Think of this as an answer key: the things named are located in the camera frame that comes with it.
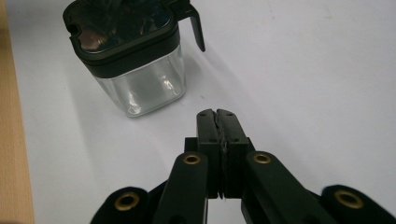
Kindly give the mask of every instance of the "jar lid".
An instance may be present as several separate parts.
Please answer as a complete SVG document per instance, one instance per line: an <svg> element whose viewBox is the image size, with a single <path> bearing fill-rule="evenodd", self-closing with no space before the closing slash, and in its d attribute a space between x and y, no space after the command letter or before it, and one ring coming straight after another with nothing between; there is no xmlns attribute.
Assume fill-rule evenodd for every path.
<svg viewBox="0 0 396 224"><path fill-rule="evenodd" d="M188 17L205 51L189 0L76 0L64 11L75 53L97 77L116 77L171 53L179 44L177 22Z"/></svg>

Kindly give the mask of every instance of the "square container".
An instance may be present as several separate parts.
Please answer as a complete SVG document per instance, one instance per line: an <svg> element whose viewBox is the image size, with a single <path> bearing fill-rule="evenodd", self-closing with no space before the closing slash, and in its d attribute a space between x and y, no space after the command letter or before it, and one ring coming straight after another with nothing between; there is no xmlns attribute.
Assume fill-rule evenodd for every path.
<svg viewBox="0 0 396 224"><path fill-rule="evenodd" d="M64 11L75 53L128 117L167 105L186 91L177 22L188 17L205 51L190 1L77 0Z"/></svg>

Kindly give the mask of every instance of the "lid handle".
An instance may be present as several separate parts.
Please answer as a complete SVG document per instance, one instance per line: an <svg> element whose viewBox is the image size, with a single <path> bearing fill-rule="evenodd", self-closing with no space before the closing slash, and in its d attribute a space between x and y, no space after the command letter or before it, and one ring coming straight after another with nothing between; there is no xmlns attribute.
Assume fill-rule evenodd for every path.
<svg viewBox="0 0 396 224"><path fill-rule="evenodd" d="M201 20L198 11L190 4L190 0L162 0L163 4L170 7L178 21L188 17L191 19L195 41L201 51L205 51L204 35L202 33Z"/></svg>

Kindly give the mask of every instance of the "white table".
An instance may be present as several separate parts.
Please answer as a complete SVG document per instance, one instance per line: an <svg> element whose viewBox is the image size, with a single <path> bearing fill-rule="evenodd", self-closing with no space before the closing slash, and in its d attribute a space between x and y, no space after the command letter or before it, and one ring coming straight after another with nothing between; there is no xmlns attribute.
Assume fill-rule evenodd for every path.
<svg viewBox="0 0 396 224"><path fill-rule="evenodd" d="M308 189L343 184L396 215L396 2L195 0L207 51L180 23L187 93L137 119L74 53L71 1L8 0L35 223L89 223L113 191L164 181L195 115L233 111ZM238 200L208 223L244 223Z"/></svg>

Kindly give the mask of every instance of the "wooden edge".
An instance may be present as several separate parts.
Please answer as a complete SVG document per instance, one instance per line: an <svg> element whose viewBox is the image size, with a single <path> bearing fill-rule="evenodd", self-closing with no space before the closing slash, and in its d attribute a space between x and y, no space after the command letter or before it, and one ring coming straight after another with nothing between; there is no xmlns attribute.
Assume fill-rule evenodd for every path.
<svg viewBox="0 0 396 224"><path fill-rule="evenodd" d="M0 0L0 224L35 223L21 105L7 24Z"/></svg>

